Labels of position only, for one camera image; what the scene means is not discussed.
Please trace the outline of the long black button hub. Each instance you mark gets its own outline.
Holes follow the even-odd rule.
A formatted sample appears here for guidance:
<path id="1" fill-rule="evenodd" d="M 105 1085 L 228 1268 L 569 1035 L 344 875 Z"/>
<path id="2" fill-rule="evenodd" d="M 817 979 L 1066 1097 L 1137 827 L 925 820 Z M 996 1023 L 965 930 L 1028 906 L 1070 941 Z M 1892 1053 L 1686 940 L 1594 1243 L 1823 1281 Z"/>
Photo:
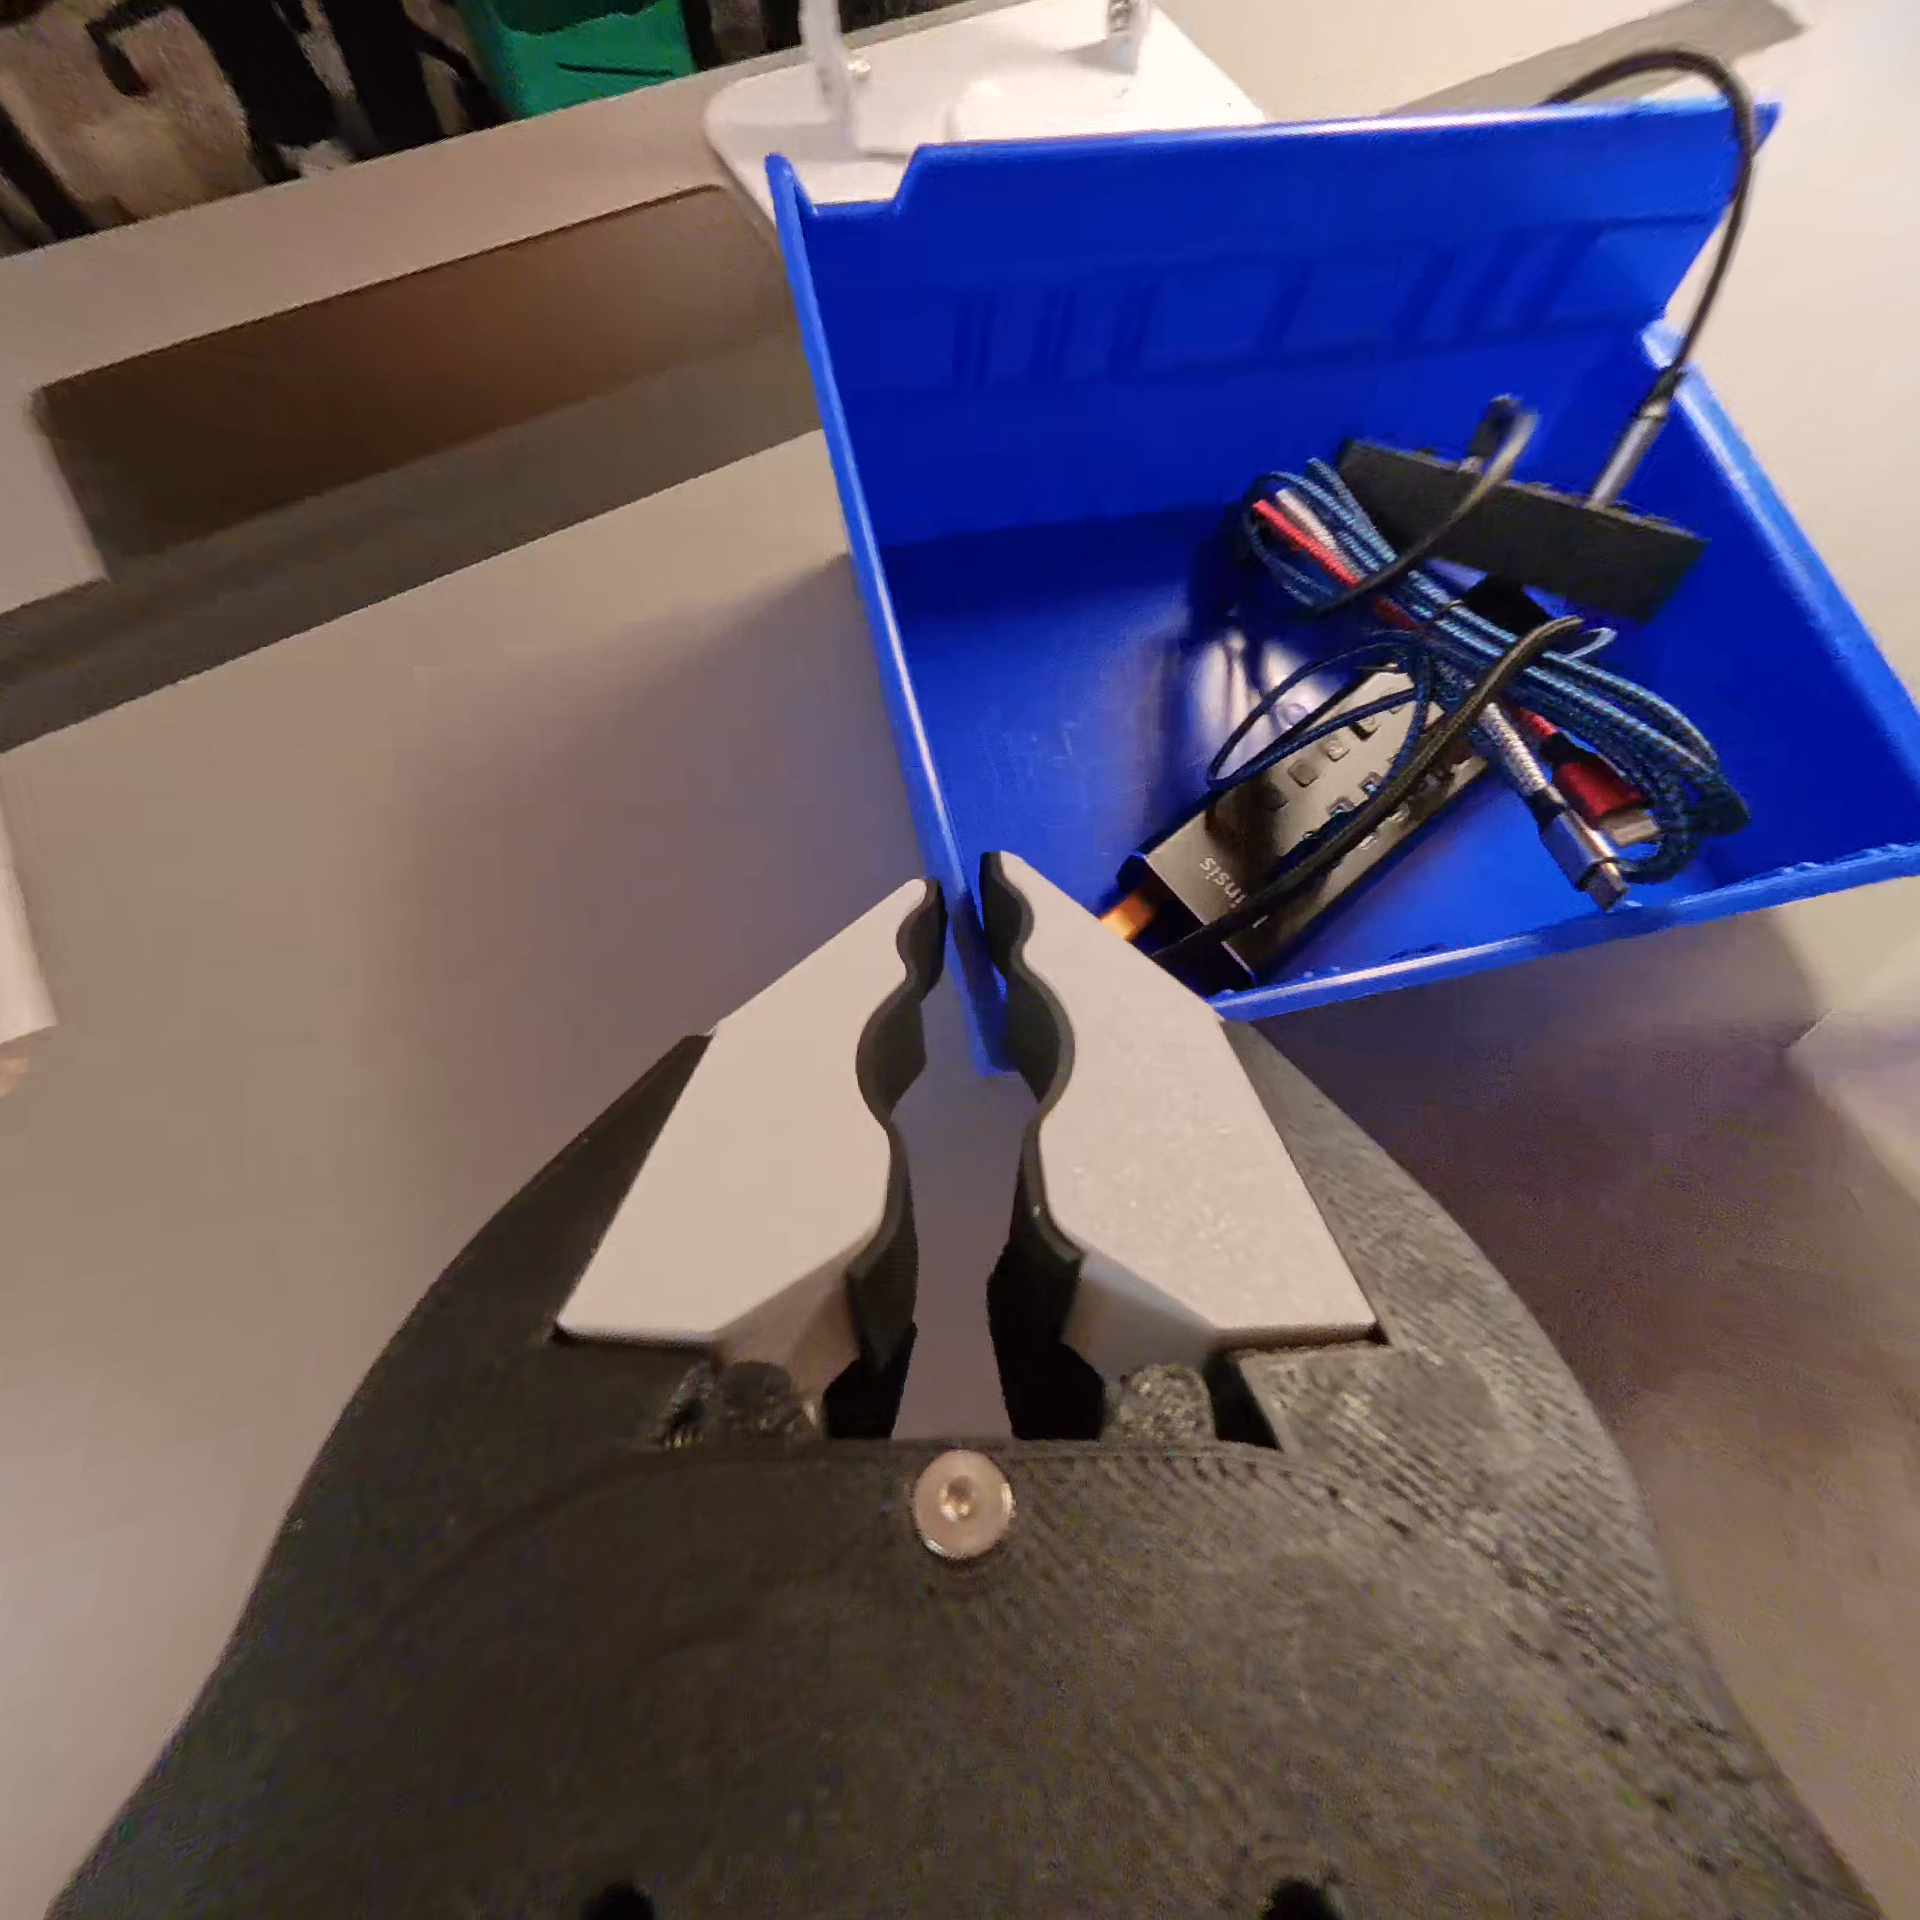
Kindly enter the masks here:
<path id="1" fill-rule="evenodd" d="M 1516 641 L 1455 661 L 1433 620 L 1382 605 L 1333 632 L 1284 621 L 1261 583 L 1193 620 L 1186 741 L 1218 720 L 1206 787 L 1118 875 L 1102 925 L 1204 995 L 1272 973 L 1391 873 L 1489 773 L 1486 701 L 1452 720 Z"/>

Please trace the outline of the blue plastic bin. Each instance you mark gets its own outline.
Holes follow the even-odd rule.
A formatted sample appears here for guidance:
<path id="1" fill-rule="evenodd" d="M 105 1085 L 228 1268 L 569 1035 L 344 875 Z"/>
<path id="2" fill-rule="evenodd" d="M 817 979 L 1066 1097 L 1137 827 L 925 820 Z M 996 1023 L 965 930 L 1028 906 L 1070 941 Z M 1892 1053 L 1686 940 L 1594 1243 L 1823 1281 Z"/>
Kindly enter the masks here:
<path id="1" fill-rule="evenodd" d="M 1230 505 L 1348 440 L 1460 450 L 1497 395 L 1541 416 L 1527 480 L 1588 484 L 1732 164 L 1697 98 L 941 149 L 882 204 L 770 164 L 977 1069 L 1004 1069 L 980 860 L 1097 907 L 1202 789 L 1221 725 L 1186 741 L 1182 648 Z M 1751 825 L 1599 914 L 1481 789 L 1224 1017 L 1916 875 L 1912 700 L 1697 375 L 1625 499 L 1710 547 L 1613 657 Z"/>

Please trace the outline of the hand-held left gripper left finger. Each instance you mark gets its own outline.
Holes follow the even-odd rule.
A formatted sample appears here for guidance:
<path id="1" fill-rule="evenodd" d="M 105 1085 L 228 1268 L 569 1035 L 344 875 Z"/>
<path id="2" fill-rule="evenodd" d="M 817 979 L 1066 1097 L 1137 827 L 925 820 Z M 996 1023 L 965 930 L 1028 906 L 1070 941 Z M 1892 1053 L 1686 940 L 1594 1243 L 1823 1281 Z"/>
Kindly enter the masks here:
<path id="1" fill-rule="evenodd" d="M 698 1035 L 559 1341 L 773 1368 L 830 1434 L 895 1429 L 919 1335 L 895 1111 L 944 948 L 938 882 L 905 882 Z"/>

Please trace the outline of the green plastic bin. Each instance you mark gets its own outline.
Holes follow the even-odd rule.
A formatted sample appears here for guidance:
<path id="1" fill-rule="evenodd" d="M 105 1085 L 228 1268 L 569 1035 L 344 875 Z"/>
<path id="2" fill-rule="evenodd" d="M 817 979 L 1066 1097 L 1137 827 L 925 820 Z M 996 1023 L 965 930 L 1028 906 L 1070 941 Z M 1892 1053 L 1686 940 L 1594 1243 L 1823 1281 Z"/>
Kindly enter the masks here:
<path id="1" fill-rule="evenodd" d="M 617 98 L 697 72 L 679 3 L 457 3 L 510 119 Z"/>

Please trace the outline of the white document stand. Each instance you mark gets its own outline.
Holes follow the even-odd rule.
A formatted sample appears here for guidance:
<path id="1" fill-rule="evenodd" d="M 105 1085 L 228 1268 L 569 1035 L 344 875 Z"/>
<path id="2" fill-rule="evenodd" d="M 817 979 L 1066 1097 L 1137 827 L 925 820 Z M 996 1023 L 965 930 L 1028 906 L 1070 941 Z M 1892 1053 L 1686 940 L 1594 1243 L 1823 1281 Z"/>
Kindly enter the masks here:
<path id="1" fill-rule="evenodd" d="M 1025 3 L 852 44 L 837 5 L 799 5 L 799 60 L 721 87 L 719 154 L 905 161 L 919 147 L 1248 128 L 1255 100 L 1152 3 Z"/>

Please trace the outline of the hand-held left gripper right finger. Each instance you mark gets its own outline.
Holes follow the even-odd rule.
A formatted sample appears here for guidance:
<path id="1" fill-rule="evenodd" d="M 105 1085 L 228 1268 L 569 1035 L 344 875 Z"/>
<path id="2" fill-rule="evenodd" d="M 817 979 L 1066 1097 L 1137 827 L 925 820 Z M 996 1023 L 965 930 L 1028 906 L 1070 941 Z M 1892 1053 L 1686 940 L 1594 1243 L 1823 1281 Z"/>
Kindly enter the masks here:
<path id="1" fill-rule="evenodd" d="M 1380 1322 L 1223 1017 L 1013 852 L 976 906 L 999 1052 L 1033 1097 L 988 1290 L 1015 1434 L 1098 1434 L 1178 1369 L 1228 1434 L 1240 1356 L 1378 1345 Z"/>

